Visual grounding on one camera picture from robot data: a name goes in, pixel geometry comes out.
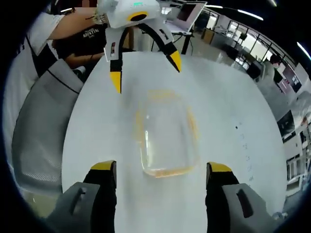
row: laptop screen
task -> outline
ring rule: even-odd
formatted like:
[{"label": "laptop screen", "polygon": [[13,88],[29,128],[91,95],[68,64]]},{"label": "laptop screen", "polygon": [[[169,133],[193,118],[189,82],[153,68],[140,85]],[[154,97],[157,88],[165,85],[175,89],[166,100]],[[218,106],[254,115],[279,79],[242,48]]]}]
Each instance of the laptop screen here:
[{"label": "laptop screen", "polygon": [[188,17],[190,16],[195,6],[196,6],[195,4],[184,4],[180,9],[177,19],[187,21]]}]

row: window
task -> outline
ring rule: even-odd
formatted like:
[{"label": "window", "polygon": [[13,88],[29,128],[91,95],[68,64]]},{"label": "window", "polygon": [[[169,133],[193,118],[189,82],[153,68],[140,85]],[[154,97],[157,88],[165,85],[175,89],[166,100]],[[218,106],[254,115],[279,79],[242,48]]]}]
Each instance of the window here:
[{"label": "window", "polygon": [[231,23],[229,24],[227,36],[231,38],[233,37],[233,39],[235,39],[235,37],[237,37],[235,34],[237,28],[238,28],[238,24],[236,22],[231,21]]},{"label": "window", "polygon": [[284,57],[284,53],[275,44],[271,45],[271,50],[278,54],[281,58]]},{"label": "window", "polygon": [[239,24],[236,31],[235,31],[235,37],[233,37],[233,39],[239,43],[242,43],[240,36],[242,33],[246,33],[246,31],[247,31],[247,27]]},{"label": "window", "polygon": [[311,163],[309,162],[309,166],[308,166],[308,173],[311,172]]},{"label": "window", "polygon": [[266,44],[266,45],[268,45],[268,46],[271,46],[271,44],[272,44],[271,40],[269,40],[268,38],[266,38],[266,37],[263,36],[263,35],[260,35],[259,38],[260,38],[260,40],[261,40],[264,44]]},{"label": "window", "polygon": [[299,80],[296,76],[292,77],[292,81],[294,82],[295,85],[299,83]]},{"label": "window", "polygon": [[206,28],[213,29],[215,27],[216,21],[217,21],[217,17],[210,16],[209,20],[208,20],[208,23],[206,25]]},{"label": "window", "polygon": [[264,61],[264,56],[268,51],[268,47],[269,45],[260,36],[251,51],[251,55],[259,62]]},{"label": "window", "polygon": [[294,177],[294,163],[291,163],[291,179]]},{"label": "window", "polygon": [[302,167],[301,167],[301,160],[297,160],[297,175],[301,175],[302,172]]},{"label": "window", "polygon": [[291,179],[291,170],[290,170],[290,166],[287,164],[287,181],[289,181]]},{"label": "window", "polygon": [[271,50],[268,50],[262,61],[265,61],[266,59],[270,60],[272,54],[274,53]]},{"label": "window", "polygon": [[209,15],[209,19],[208,19],[206,28],[213,30],[215,25],[216,25],[216,22],[217,22],[219,15],[214,13],[214,12],[207,11],[207,10],[205,10],[204,12],[206,12]]},{"label": "window", "polygon": [[167,15],[169,12],[171,12],[172,11],[172,8],[171,7],[162,7],[162,11],[161,11],[161,13],[163,14],[163,15]]},{"label": "window", "polygon": [[292,190],[295,188],[299,188],[299,182],[300,182],[300,177],[298,177],[297,181],[295,181],[294,183],[287,185],[286,191],[289,191],[289,190]]},{"label": "window", "polygon": [[296,64],[288,57],[284,57],[284,61],[293,69],[295,70]]},{"label": "window", "polygon": [[242,47],[244,47],[244,50],[251,52],[255,41],[258,37],[258,33],[254,32],[253,30],[249,29],[247,31],[247,37],[246,39],[242,42]]},{"label": "window", "polygon": [[298,155],[296,155],[296,156],[294,156],[294,157],[292,157],[292,158],[286,160],[286,163],[289,163],[291,160],[294,160],[294,159],[299,158],[299,156],[300,156],[300,154],[298,154]]}]

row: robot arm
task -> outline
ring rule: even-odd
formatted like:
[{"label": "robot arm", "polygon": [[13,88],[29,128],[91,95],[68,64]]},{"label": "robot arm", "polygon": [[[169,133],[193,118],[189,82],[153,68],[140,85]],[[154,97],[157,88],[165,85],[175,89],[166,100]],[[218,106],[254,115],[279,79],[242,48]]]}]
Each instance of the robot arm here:
[{"label": "robot arm", "polygon": [[[116,188],[117,162],[97,163],[58,198],[46,221],[59,233],[114,233]],[[207,233],[272,233],[282,221],[269,216],[264,200],[226,165],[207,163],[206,190]]]},{"label": "robot arm", "polygon": [[109,21],[104,51],[107,61],[110,61],[110,78],[119,93],[122,81],[122,46],[128,27],[137,26],[149,34],[175,69],[181,71],[179,52],[173,44],[171,32],[160,19],[160,7],[156,0],[101,0],[97,9],[98,14],[105,13]]}]

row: black t-shirt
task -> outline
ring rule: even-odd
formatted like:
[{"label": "black t-shirt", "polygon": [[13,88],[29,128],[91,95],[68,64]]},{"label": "black t-shirt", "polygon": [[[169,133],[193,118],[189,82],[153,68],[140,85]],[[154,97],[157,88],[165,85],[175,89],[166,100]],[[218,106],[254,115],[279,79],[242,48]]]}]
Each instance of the black t-shirt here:
[{"label": "black t-shirt", "polygon": [[71,54],[76,56],[94,55],[104,51],[107,25],[95,25],[71,37],[57,40],[55,49],[58,57],[65,59]]}]

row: black cable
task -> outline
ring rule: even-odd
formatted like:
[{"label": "black cable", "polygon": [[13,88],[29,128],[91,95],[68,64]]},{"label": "black cable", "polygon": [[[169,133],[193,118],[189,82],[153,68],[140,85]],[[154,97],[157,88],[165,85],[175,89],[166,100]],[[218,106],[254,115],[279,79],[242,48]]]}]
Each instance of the black cable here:
[{"label": "black cable", "polygon": [[173,42],[173,44],[174,44],[175,42],[177,42],[181,37],[182,37],[182,35],[181,35],[180,37],[178,37],[178,39],[175,40],[175,41]]},{"label": "black cable", "polygon": [[67,87],[69,90],[73,91],[76,94],[79,94],[79,92],[73,90],[70,86],[68,86],[66,83],[64,83],[63,81],[61,81],[59,78],[57,78],[52,72],[50,72],[49,69],[47,69],[47,71],[56,79],[58,80],[62,85],[64,85],[65,87]]},{"label": "black cable", "polygon": [[191,39],[190,39],[190,45],[191,45],[191,56],[192,56],[192,54],[193,54],[193,45],[192,45]]},{"label": "black cable", "polygon": [[155,40],[152,42],[152,45],[151,45],[151,52],[152,52],[152,50],[154,49],[154,44],[155,44]]}]

